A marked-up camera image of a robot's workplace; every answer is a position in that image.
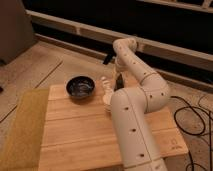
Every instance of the black cable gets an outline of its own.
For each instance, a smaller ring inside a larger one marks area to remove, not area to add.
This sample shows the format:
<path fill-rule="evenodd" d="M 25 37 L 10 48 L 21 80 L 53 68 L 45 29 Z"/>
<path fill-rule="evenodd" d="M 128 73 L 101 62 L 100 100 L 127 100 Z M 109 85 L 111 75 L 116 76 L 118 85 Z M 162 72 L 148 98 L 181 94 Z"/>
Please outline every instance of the black cable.
<path fill-rule="evenodd" d="M 7 115 L 5 115 L 1 120 L 0 120 L 0 124 L 2 123 L 2 122 L 4 122 L 4 120 L 5 119 L 7 119 L 7 117 L 10 115 L 10 113 L 8 113 Z"/>
<path fill-rule="evenodd" d="M 201 100 L 202 100 L 203 97 L 200 98 L 199 101 L 198 101 L 199 107 L 197 107 L 197 106 L 192 106 L 192 105 L 191 105 L 189 102 L 187 102 L 184 98 L 179 97 L 179 96 L 171 96 L 171 98 L 178 99 L 178 100 L 184 102 L 184 103 L 187 105 L 187 106 L 181 107 L 181 108 L 179 108 L 179 109 L 177 109 L 177 110 L 175 111 L 175 113 L 174 113 L 174 120 L 175 120 L 177 126 L 179 127 L 179 129 L 180 129 L 182 132 L 184 132 L 184 133 L 186 133 L 186 134 L 188 134 L 188 135 L 191 135 L 191 136 L 196 136 L 196 137 L 198 137 L 198 138 L 201 138 L 201 139 L 209 146 L 209 160 L 210 160 L 210 162 L 209 162 L 210 164 L 209 164 L 209 165 L 210 165 L 210 171 L 212 171 L 212 141 L 211 141 L 211 133 L 213 132 L 213 131 L 211 130 L 211 121 L 213 120 L 213 118 L 211 117 L 211 112 L 212 112 L 212 111 L 210 111 L 210 110 L 207 109 L 207 108 L 204 108 L 204 107 L 200 104 L 200 102 L 201 102 Z M 185 109 L 191 109 L 191 110 L 194 112 L 194 114 L 199 118 L 199 120 L 201 121 L 202 126 L 203 126 L 203 128 L 202 128 L 201 131 L 195 132 L 195 133 L 194 133 L 194 132 L 190 132 L 190 131 L 187 131 L 186 129 L 184 129 L 184 128 L 179 124 L 179 122 L 178 122 L 178 120 L 177 120 L 177 114 L 178 114 L 180 111 L 185 110 Z M 202 112 L 202 114 L 205 114 L 205 115 L 208 116 L 208 119 L 209 119 L 209 130 L 208 130 L 207 133 L 206 133 L 206 123 L 205 123 L 204 119 L 202 118 L 201 113 L 199 113 L 199 112 Z M 206 136 L 206 135 L 209 135 L 209 143 L 208 143 L 204 138 L 202 138 L 203 136 Z M 186 171 L 188 171 L 188 168 L 189 168 L 190 166 L 191 166 L 191 170 L 192 170 L 192 171 L 195 170 L 195 166 L 200 167 L 200 168 L 203 169 L 204 171 L 208 171 L 205 167 L 203 167 L 202 165 L 200 165 L 200 164 L 198 164 L 198 163 L 195 163 L 195 162 L 193 161 L 192 154 L 191 154 L 190 151 L 189 151 L 189 159 L 190 159 L 190 164 L 188 164 L 188 165 L 186 166 Z"/>
<path fill-rule="evenodd" d="M 105 57 L 105 59 L 104 59 L 104 61 L 103 61 L 103 64 L 108 65 L 114 56 L 116 56 L 116 53 L 112 50 L 112 51 L 111 51 L 110 53 L 108 53 L 107 56 Z"/>

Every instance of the cable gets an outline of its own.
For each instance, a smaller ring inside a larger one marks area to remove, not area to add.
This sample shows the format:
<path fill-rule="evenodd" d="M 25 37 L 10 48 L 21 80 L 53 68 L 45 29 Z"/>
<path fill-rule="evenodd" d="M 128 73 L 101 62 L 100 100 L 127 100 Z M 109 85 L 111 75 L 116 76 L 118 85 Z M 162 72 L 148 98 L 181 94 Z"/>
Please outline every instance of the cable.
<path fill-rule="evenodd" d="M 178 100 L 184 102 L 184 103 L 187 105 L 187 106 L 181 107 L 181 108 L 179 108 L 179 109 L 177 109 L 177 110 L 175 111 L 175 113 L 174 113 L 174 120 L 175 120 L 177 126 L 179 127 L 179 129 L 180 129 L 182 132 L 184 132 L 184 133 L 186 133 L 186 134 L 188 134 L 188 135 L 190 135 L 190 136 L 196 136 L 196 137 L 202 139 L 202 140 L 209 146 L 209 168 L 210 168 L 210 171 L 212 171 L 212 151 L 213 151 L 213 149 L 212 149 L 212 140 L 211 140 L 211 136 L 212 136 L 212 135 L 211 135 L 211 133 L 212 133 L 213 131 L 211 130 L 211 121 L 213 121 L 213 118 L 211 117 L 212 111 L 209 110 L 209 109 L 207 109 L 207 108 L 205 108 L 205 107 L 203 107 L 203 106 L 201 105 L 201 100 L 204 98 L 204 96 L 202 96 L 202 97 L 199 99 L 199 101 L 198 101 L 199 107 L 197 107 L 197 106 L 192 106 L 188 101 L 186 101 L 184 98 L 179 97 L 179 96 L 171 96 L 171 98 L 178 99 Z M 190 131 L 184 129 L 184 128 L 179 124 L 179 122 L 178 122 L 178 120 L 177 120 L 177 115 L 178 115 L 178 113 L 179 113 L 180 111 L 185 110 L 185 109 L 191 109 L 191 110 L 194 112 L 194 114 L 195 114 L 195 115 L 199 118 L 199 120 L 201 121 L 201 123 L 202 123 L 202 129 L 201 129 L 199 132 L 190 132 Z M 199 112 L 202 112 L 202 114 L 205 114 L 206 116 L 208 116 L 208 120 L 209 120 L 209 130 L 208 130 L 208 132 L 206 132 L 206 123 L 205 123 L 204 119 L 202 118 L 201 113 L 199 113 Z M 206 135 L 209 135 L 209 143 L 203 138 L 203 136 L 206 136 Z M 202 165 L 200 165 L 200 164 L 198 164 L 198 163 L 195 163 L 195 162 L 193 161 L 192 154 L 191 154 L 190 151 L 189 151 L 189 159 L 190 159 L 190 164 L 188 164 L 188 165 L 186 166 L 186 168 L 185 168 L 186 171 L 188 171 L 188 168 L 189 168 L 190 166 L 191 166 L 191 170 L 192 170 L 192 171 L 195 170 L 195 166 L 200 167 L 200 168 L 203 169 L 204 171 L 208 171 L 205 167 L 203 167 Z"/>
<path fill-rule="evenodd" d="M 4 120 L 10 116 L 10 114 L 16 109 L 16 107 L 17 105 L 0 120 L 0 124 L 3 123 Z"/>

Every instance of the wooden table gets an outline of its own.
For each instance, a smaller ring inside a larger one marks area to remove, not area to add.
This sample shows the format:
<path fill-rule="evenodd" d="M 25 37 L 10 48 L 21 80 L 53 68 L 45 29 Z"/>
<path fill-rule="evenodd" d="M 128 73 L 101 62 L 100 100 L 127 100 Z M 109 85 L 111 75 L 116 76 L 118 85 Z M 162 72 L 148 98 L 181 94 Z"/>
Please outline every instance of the wooden table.
<path fill-rule="evenodd" d="M 127 79 L 128 85 L 135 81 Z M 50 87 L 39 171 L 80 171 L 121 165 L 110 113 L 96 82 L 94 95 L 73 101 L 65 85 Z M 146 114 L 163 157 L 185 154 L 187 146 L 169 109 Z"/>

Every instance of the wooden tabletop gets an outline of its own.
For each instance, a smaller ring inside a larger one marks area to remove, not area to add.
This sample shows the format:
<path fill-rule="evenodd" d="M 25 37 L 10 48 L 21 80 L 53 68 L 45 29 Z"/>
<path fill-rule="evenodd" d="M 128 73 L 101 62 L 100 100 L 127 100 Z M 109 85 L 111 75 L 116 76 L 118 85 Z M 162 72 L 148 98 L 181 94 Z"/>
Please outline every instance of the wooden tabletop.
<path fill-rule="evenodd" d="M 127 78 L 128 85 L 134 81 Z M 73 101 L 65 85 L 50 87 L 39 171 L 80 171 L 121 165 L 110 113 L 102 102 L 99 81 L 93 96 Z M 185 154 L 188 148 L 167 107 L 146 114 L 163 157 Z"/>

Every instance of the wooden plank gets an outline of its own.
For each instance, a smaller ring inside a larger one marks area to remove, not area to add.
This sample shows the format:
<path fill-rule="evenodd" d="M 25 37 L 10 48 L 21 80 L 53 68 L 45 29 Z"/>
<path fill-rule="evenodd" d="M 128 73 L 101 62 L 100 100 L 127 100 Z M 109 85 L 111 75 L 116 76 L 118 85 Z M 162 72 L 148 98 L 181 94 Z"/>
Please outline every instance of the wooden plank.
<path fill-rule="evenodd" d="M 138 1 L 154 3 L 159 5 L 166 5 L 170 7 L 188 9 L 188 10 L 199 11 L 199 12 L 213 13 L 213 8 L 203 8 L 203 6 L 201 5 L 195 5 L 195 4 L 184 3 L 184 2 L 172 2 L 172 1 L 165 1 L 165 0 L 138 0 Z"/>
<path fill-rule="evenodd" d="M 88 116 L 48 121 L 44 126 L 42 147 L 114 136 L 110 116 Z"/>
<path fill-rule="evenodd" d="M 204 83 L 198 80 L 194 80 L 188 77 L 184 77 L 181 75 L 177 75 L 177 74 L 173 74 L 167 71 L 163 71 L 160 69 L 157 69 L 157 71 L 162 75 L 162 77 L 166 80 L 175 82 L 175 83 L 179 83 L 181 85 L 185 85 L 188 87 L 192 87 L 194 89 L 197 90 L 202 90 L 202 91 L 206 91 L 209 93 L 213 93 L 213 85 L 212 84 L 208 84 L 208 83 Z"/>
<path fill-rule="evenodd" d="M 80 171 L 120 164 L 116 138 L 108 137 L 42 148 L 39 171 Z"/>
<path fill-rule="evenodd" d="M 124 73 L 126 86 L 136 80 Z M 39 170 L 90 170 L 121 165 L 110 113 L 96 82 L 93 98 L 74 102 L 65 85 L 50 88 Z M 146 115 L 163 157 L 185 154 L 187 146 L 167 107 Z"/>
<path fill-rule="evenodd" d="M 188 50 L 180 47 L 175 48 L 173 46 L 162 48 L 160 46 L 155 46 L 155 44 L 144 46 L 143 51 L 149 55 L 213 71 L 213 55 L 211 54 L 205 55 L 205 53 L 202 52 L 196 52 L 194 50 Z"/>
<path fill-rule="evenodd" d="M 154 137 L 163 157 L 188 152 L 186 144 L 182 141 L 182 136 L 176 128 L 154 132 Z M 116 137 L 111 136 L 98 140 L 43 147 L 39 171 L 92 170 L 121 164 Z"/>
<path fill-rule="evenodd" d="M 97 58 L 97 59 L 102 60 L 107 56 L 106 53 L 98 52 L 96 50 L 88 49 L 88 48 L 78 46 L 78 45 L 75 45 L 75 44 L 72 44 L 72 43 L 57 40 L 57 39 L 47 37 L 47 36 L 44 36 L 44 35 L 41 35 L 41 34 L 36 33 L 36 37 L 41 41 L 44 41 L 44 42 L 47 42 L 47 43 L 50 43 L 50 44 L 54 44 L 58 47 L 69 49 L 71 51 L 75 51 L 75 52 L 78 52 L 78 53 L 81 53 L 81 54 L 85 54 L 87 56 L 92 56 L 92 57 Z"/>

